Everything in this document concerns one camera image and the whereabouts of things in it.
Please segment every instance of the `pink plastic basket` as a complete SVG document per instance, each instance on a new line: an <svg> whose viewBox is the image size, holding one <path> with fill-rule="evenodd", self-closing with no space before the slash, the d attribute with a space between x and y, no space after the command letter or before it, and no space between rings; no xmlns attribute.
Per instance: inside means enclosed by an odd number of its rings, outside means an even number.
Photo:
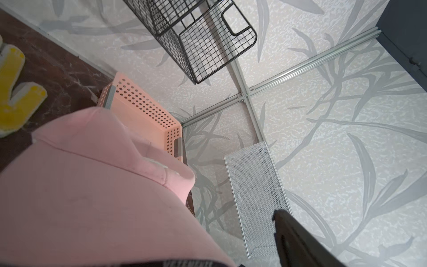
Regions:
<svg viewBox="0 0 427 267"><path fill-rule="evenodd" d="M181 124L125 74L117 72L97 106L109 108L132 132L150 140L182 162Z"/></svg>

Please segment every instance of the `black wire basket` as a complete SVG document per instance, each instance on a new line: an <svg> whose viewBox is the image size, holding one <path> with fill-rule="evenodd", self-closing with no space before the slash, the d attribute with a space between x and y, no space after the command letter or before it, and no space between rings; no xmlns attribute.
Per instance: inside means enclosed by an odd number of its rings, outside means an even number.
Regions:
<svg viewBox="0 0 427 267"><path fill-rule="evenodd" d="M257 40L254 28L232 0L124 2L194 84L219 71ZM248 25L237 33L224 18L233 6Z"/></svg>

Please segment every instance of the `yellow object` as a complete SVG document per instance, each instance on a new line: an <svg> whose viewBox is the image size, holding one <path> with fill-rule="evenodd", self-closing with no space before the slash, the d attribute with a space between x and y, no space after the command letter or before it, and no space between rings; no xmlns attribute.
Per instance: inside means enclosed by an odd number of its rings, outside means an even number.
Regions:
<svg viewBox="0 0 427 267"><path fill-rule="evenodd" d="M0 137L19 130L47 97L46 90L34 82L21 83L13 90L24 62L24 54L13 45L1 51Z"/></svg>

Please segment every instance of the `dark marble floor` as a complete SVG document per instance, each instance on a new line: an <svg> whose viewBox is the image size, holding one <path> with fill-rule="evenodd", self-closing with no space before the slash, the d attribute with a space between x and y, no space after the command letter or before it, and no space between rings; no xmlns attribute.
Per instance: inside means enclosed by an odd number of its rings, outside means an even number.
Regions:
<svg viewBox="0 0 427 267"><path fill-rule="evenodd" d="M112 79L68 53L0 9L3 43L21 49L26 57L18 81L36 82L47 99L17 132L0 138L0 171L31 144L31 132L62 115L95 106L101 90Z"/></svg>

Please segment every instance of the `basket handle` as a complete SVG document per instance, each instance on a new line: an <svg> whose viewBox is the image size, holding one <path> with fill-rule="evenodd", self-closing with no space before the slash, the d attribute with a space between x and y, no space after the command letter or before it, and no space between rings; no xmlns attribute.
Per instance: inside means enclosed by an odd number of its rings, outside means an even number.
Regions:
<svg viewBox="0 0 427 267"><path fill-rule="evenodd" d="M230 25L228 24L227 20L224 18L224 13L229 10L232 6L235 6L237 11L240 13L240 15L243 17L243 19L246 21L246 23L248 24L248 26L246 28L244 28L243 30L241 30L238 33L233 32L233 30L231 29ZM234 4L234 2L232 4L230 4L229 6L227 6L221 13L221 18L222 21L224 22L225 26L227 27L228 31L231 33L231 35L233 36L239 36L242 33L244 33L245 31L247 31L248 29L251 28L251 25L249 24L249 21L246 19L246 17L243 15L243 13L240 11L240 9Z"/></svg>

